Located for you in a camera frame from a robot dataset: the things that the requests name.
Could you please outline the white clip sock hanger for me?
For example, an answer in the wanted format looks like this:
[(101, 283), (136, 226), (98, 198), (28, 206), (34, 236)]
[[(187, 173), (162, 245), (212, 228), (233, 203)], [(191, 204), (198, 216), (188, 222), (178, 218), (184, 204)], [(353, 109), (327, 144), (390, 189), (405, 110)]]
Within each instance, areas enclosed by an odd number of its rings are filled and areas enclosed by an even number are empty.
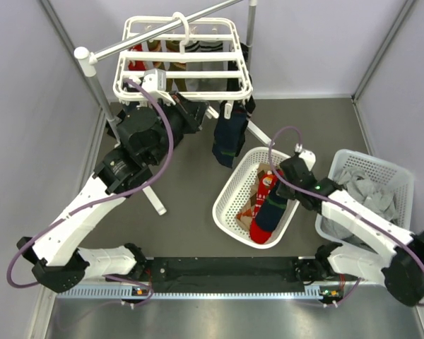
[(191, 101), (252, 101), (253, 86), (237, 26), (227, 18), (200, 18), (119, 53), (112, 82), (125, 104), (143, 99), (130, 83), (160, 69), (166, 90)]

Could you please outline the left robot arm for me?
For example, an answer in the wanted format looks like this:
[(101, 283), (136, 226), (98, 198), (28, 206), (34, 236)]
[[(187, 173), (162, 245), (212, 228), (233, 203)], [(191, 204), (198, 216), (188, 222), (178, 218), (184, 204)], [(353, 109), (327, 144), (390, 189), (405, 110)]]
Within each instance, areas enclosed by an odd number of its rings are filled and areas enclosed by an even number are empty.
[(201, 130), (208, 109), (170, 92), (172, 103), (158, 99), (156, 106), (125, 105), (118, 114), (120, 144), (104, 156), (85, 186), (58, 217), (57, 226), (37, 240), (21, 238), (17, 247), (32, 265), (36, 282), (56, 293), (80, 282), (114, 276), (138, 280), (146, 272), (146, 257), (135, 244), (113, 249), (85, 249), (86, 236), (114, 208), (149, 186), (151, 167), (167, 165), (173, 150), (187, 134)]

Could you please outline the navy santa belt sock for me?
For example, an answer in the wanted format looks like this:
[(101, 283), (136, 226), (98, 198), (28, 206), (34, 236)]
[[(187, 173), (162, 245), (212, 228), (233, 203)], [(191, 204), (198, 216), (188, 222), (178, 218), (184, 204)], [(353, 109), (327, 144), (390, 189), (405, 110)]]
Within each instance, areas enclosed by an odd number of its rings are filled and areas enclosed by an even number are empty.
[(247, 125), (247, 110), (243, 106), (234, 106), (229, 119), (225, 118), (224, 109), (220, 110), (212, 146), (212, 153), (220, 165), (232, 168), (245, 143)]

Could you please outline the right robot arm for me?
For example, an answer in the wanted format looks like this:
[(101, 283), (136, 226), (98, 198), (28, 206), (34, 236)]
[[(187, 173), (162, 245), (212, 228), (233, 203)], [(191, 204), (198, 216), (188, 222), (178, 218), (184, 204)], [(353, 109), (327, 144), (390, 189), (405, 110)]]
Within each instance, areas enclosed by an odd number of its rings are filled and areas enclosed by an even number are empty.
[(317, 252), (316, 272), (326, 280), (339, 273), (378, 284), (408, 307), (424, 307), (424, 231), (394, 225), (357, 202), (329, 178), (318, 180), (300, 154), (282, 161), (278, 194), (338, 223), (369, 249), (334, 243)]

